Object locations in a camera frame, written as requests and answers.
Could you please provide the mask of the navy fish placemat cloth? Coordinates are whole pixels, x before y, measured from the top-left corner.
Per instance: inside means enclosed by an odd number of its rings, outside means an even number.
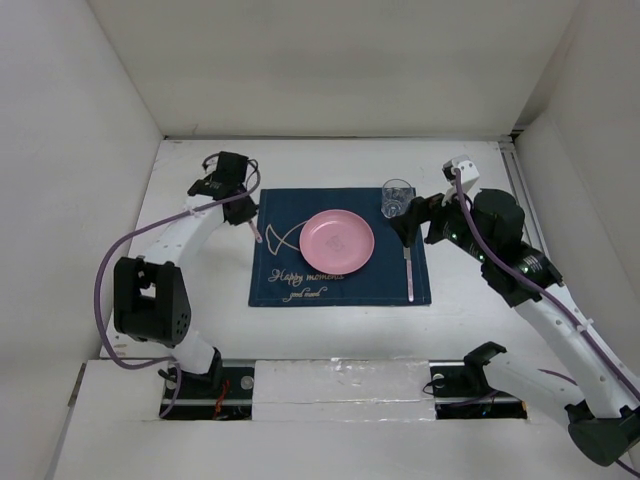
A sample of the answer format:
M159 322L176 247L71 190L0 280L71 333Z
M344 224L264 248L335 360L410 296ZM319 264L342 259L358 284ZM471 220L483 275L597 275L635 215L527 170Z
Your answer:
M276 188L260 192L248 305L251 307L417 306L432 295L424 244L411 247L414 300L408 299L403 246L381 212L379 187ZM359 270L323 273L303 258L299 237L314 215L340 209L371 227L374 249Z

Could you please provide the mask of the clear drinking glass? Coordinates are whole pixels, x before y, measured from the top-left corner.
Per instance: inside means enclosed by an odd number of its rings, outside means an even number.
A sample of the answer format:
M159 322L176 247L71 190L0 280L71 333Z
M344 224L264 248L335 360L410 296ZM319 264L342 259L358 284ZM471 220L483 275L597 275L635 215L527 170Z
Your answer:
M381 193L381 213L387 219L404 214L415 197L414 187L402 179L387 180Z

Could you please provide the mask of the pink handled knife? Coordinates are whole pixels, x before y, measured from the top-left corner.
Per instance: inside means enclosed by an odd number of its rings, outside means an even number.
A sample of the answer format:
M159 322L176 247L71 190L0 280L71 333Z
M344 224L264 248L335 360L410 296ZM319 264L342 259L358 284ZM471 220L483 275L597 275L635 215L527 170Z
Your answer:
M403 257L406 266L406 280L407 280L407 297L410 303L415 300L414 297L414 281L413 281L413 268L410 247L403 247Z

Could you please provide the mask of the pink plastic plate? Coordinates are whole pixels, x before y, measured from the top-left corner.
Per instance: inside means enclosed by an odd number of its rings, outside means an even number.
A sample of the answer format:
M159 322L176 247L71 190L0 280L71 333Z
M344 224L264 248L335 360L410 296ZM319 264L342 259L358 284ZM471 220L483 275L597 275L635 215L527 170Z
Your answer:
M347 275L371 258L375 237L359 215L341 209L324 210L302 227L299 249L315 270L328 275Z

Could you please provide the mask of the pink handled fork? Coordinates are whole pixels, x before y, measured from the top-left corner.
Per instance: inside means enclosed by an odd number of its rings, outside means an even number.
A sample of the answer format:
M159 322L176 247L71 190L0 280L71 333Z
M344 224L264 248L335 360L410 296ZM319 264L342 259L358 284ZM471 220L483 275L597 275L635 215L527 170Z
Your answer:
M262 243L263 242L263 237L262 234L260 233L260 231L258 230L257 226L254 224L253 221L249 221L248 225L254 235L255 241L257 243Z

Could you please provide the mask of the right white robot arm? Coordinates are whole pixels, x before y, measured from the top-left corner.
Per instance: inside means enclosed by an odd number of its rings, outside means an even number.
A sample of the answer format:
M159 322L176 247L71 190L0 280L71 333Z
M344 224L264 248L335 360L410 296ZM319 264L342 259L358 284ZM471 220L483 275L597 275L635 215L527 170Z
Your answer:
M571 376L559 381L486 342L463 359L465 387L533 405L566 429L585 457L608 467L639 443L639 380L579 312L557 268L524 241L524 219L512 195L484 189L474 198L416 197L390 225L409 244L428 224L425 243L448 240L477 260L489 288L537 331Z

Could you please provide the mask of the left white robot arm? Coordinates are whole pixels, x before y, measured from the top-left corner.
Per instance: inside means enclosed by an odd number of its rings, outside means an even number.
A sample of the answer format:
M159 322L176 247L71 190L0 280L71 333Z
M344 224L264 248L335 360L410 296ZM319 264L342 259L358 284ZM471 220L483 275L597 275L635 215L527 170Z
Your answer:
M122 257L113 272L113 327L138 342L171 351L182 378L201 396L222 387L218 349L191 327L182 267L223 224L250 224L258 213L251 193L260 181L256 160L221 151L205 158L205 175L187 191L183 211L159 221L165 230L143 253Z

